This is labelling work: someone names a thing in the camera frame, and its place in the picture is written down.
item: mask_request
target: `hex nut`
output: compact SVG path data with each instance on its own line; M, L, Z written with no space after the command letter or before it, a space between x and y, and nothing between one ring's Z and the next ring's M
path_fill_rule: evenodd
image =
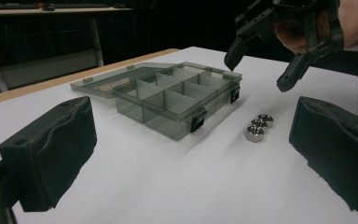
M258 116L259 119L265 121L267 123L267 127L270 128L274 124L274 119L270 115L262 114Z
M263 140L264 131L262 128L252 125L246 129L245 137L248 141L258 143Z
M252 125L253 125L253 126L256 126L257 128L263 129L264 132L265 132L265 131L267 130L267 128L269 127L269 126L267 125L267 123L266 123L264 120L262 120L262 119L254 119L254 120L252 120Z

